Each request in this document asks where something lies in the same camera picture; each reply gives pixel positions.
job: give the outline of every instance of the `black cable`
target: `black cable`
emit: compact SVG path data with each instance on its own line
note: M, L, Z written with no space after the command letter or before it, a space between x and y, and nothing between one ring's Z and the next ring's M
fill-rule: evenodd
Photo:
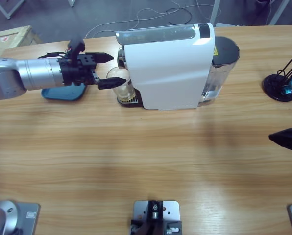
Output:
M175 10L175 9L184 10L184 11L186 11L187 13L190 14L190 19L189 19L188 21L186 21L185 23L182 23L182 24L187 24L188 22L190 22L190 21L192 20L193 15L191 14L191 12L190 12L189 10L185 9L185 8L182 8L182 7L173 7L173 8L170 8L170 9L166 10L166 12L168 12L168 11L170 11L170 10Z
M258 13L258 15L256 16L256 18L254 19L253 23L251 24L251 26L254 26L254 24L256 23L256 21L258 20L258 17L264 12L264 10L269 6L270 1L267 1L267 3L265 4L265 6L263 6L263 8L260 10L260 12Z
M40 57L38 57L38 59L45 59L45 58L49 58L49 57L58 57L58 56L67 59L66 57L62 56L61 54L67 55L64 52L51 52L51 53L47 52L46 55L40 56Z

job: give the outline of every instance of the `gray floor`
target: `gray floor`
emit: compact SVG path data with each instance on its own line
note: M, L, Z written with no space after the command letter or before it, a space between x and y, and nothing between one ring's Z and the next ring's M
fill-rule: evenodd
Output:
M195 0L175 0L181 7L194 5ZM0 0L6 9L12 8L17 0ZM269 7L256 19L255 0L222 0L220 8L222 13L216 22L235 25L264 25L269 14ZM213 0L199 0L200 4L213 4ZM280 5L276 0L272 5L272 13ZM93 27L113 21L126 21L136 18L136 13L143 8L152 8L159 12L176 7L171 0L76 0L75 6L70 7L67 0L26 0L21 8L7 20L0 12L0 31L31 25L43 42L69 40L72 35L85 36ZM191 22L207 22L197 7L187 8L193 15ZM205 16L210 16L212 7L202 6ZM158 14L149 10L141 12L140 18L156 17ZM141 27L169 25L169 21L182 24L189 15L180 10L174 14L154 20L142 21ZM132 28L136 22L114 23L104 25L93 31L89 37L101 30L126 30ZM277 22L278 25L292 25L292 0ZM103 32L96 37L111 36L112 32Z

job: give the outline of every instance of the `glass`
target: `glass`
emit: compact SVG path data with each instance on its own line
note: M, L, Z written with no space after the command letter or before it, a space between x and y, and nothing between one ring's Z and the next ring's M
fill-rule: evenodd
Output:
M119 101L130 101L135 97L135 89L132 85L130 79L130 73L128 70L119 69L119 67L114 67L107 73L107 79L112 77L119 77L126 80L121 86L113 88Z
M200 100L200 105L210 104L211 101L216 99L234 65L235 63L231 65L224 65L220 68L211 66L209 76L207 78L206 85Z

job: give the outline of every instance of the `wooden table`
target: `wooden table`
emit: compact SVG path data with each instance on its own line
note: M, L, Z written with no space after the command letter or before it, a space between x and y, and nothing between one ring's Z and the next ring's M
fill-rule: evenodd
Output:
M268 135L292 128L292 102L267 97L261 81L292 57L292 26L216 34L236 41L241 58L209 106L124 108L95 86L78 102L40 91L0 101L0 200L40 203L38 235L128 234L134 201L147 199L177 200L185 235L291 234L292 151ZM4 56L36 58L66 45ZM116 57L119 45L108 37L86 47Z

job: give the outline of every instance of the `white cable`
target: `white cable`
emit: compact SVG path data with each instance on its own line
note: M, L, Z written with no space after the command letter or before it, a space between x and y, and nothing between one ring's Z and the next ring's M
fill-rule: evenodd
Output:
M171 0L171 1L172 1L174 4L178 5L178 7L180 7L180 5L179 5L178 3L174 2L173 0ZM199 6L211 6L211 7L213 7L213 5L209 5L209 4L200 4ZM185 7L182 7L182 8L188 8L188 7L197 7L197 5L190 5L190 6L185 6ZM144 10L152 10L152 11L156 12L157 14L160 14L160 16L152 17L152 18L146 18L146 19L139 19L138 14L141 13L142 11L144 11ZM169 14L175 13L175 12L177 12L177 11L179 11L179 10L180 10L180 9L177 9L177 10L175 10L175 11L168 12L168 13L167 13L167 12L161 13L161 12L157 12L156 10L151 9L151 8L144 8L144 9L141 9L141 10L139 10L139 11L137 12L137 14L136 14L137 19L128 20L128 21L114 21L114 22L102 23L102 24L99 24L99 25L95 26L94 28L92 28L91 30L88 31L88 33L87 33L86 36L85 36L85 39L87 38L87 36L88 36L93 30L95 30L96 28L98 28L98 27L100 27L100 26L103 26L103 25L115 24L115 23L128 23L128 22L137 21L137 24L136 24L133 28L131 28L131 29L135 29L135 28L138 26L138 24L139 24L140 21L148 21L148 20L157 19L157 18L160 18L160 17L166 16L166 15L169 15ZM217 17L218 17L219 15L221 15L221 13L222 13L222 11L221 11L221 9L219 8L219 14L217 15ZM102 33L102 32L116 32L116 31L113 31L113 30L103 30L103 31L99 31L99 32L95 33L95 34L92 36L92 38L95 37L97 34Z
M152 18L147 18L147 19L139 19L138 14L141 13L142 11L144 11L144 10L152 10L152 11L156 12L157 14L161 14L161 16L152 17ZM98 27L100 27L100 26L103 26L103 25L114 24L114 23L128 23L128 22L132 22L132 21L137 21L137 24L136 24L133 28L131 28L131 29L135 29L135 28L137 27L137 25L139 24L140 21L153 20L153 19L156 19L156 18L159 18L159 17L163 17L163 16L165 16L165 15L169 15L169 14L174 13L174 12L176 12L176 11L172 11L172 12L168 12L168 13L167 13L167 12L165 12L165 13L160 13L160 12L154 10L154 9L151 9L151 8L144 8L144 9L141 9L141 10L139 10L139 11L137 12L137 14L136 14L137 19L128 20L128 21L114 21L114 22L108 22L108 23L102 23L102 24L99 24L99 25L97 25L96 27L94 27L94 28L92 28L91 30L89 30L88 33L86 34L85 38L87 38L88 34L89 34L90 32L92 32L94 29L96 29L96 28L98 28ZM101 33L101 32L102 32L102 31L95 33L95 34L92 36L92 38L95 37L96 34L99 34L99 33Z
M267 23L268 23L268 19L269 19L270 15L271 15L272 3L273 3L274 1L275 1L275 0L270 0L270 11L269 11L269 15L267 16L267 19L266 19L266 23L265 23L265 25L267 25Z

